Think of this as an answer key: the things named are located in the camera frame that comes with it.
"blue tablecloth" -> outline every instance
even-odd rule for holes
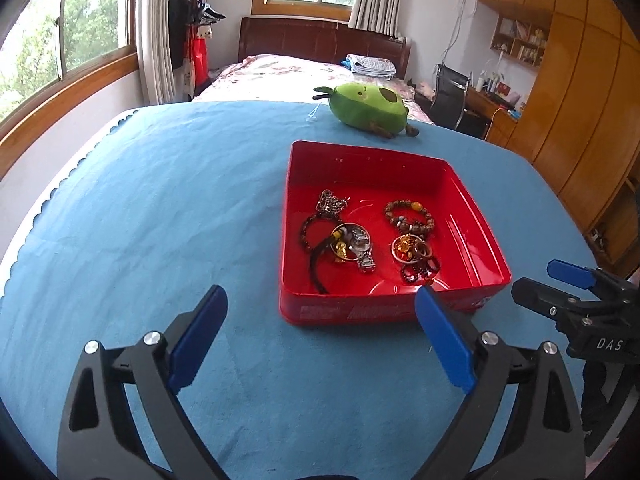
[[[213,283],[228,292],[229,313],[179,399],[232,478],[402,479],[427,458],[463,394],[416,324],[310,330],[278,314],[282,197],[294,140],[448,160],[514,279],[559,286],[546,277],[550,259],[594,265],[568,214],[519,156],[420,123],[417,138],[386,141],[344,126],[327,107],[306,120],[311,109],[270,102],[143,108],[47,203],[0,304],[0,396],[51,468],[84,343],[133,344],[191,310]],[[536,348],[552,339],[566,347],[553,322],[514,305],[508,288],[474,323],[510,344]],[[582,362],[565,361],[580,398]],[[140,400],[128,392],[150,456],[164,464]],[[513,394],[510,387],[479,463],[497,447]]]

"pink bedspread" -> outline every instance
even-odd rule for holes
[[[318,86],[334,88],[342,83],[359,81],[377,84],[397,92],[409,108],[409,118],[433,124],[414,101],[414,89],[404,81],[390,81],[351,73],[345,67],[318,63],[297,57],[262,54],[228,66],[194,101],[287,101],[313,103]]]

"metal screw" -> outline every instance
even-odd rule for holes
[[[545,341],[542,343],[542,349],[549,355],[556,355],[558,353],[558,346],[551,341]]]
[[[480,338],[485,345],[496,346],[500,338],[493,332],[484,332]]]
[[[100,348],[100,343],[97,341],[89,341],[86,345],[84,345],[84,351],[88,354],[95,354]]]
[[[154,330],[153,332],[147,332],[142,338],[142,341],[145,342],[145,345],[156,345],[160,341],[161,337],[162,335]]]

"green plush toy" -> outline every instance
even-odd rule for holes
[[[420,133],[407,123],[409,109],[393,90],[361,83],[345,83],[335,89],[320,86],[314,90],[323,92],[314,99],[329,98],[331,111],[349,126],[387,139],[392,139],[402,130],[406,130],[410,137]]]

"plush toy's leg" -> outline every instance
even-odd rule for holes
[[[371,133],[376,134],[377,136],[385,137],[385,139],[394,138],[391,132],[386,131],[382,126],[378,126],[376,123],[369,123],[369,128]]]
[[[420,133],[420,130],[418,128],[411,126],[409,123],[406,124],[405,130],[406,130],[406,134],[409,137],[415,137]]]

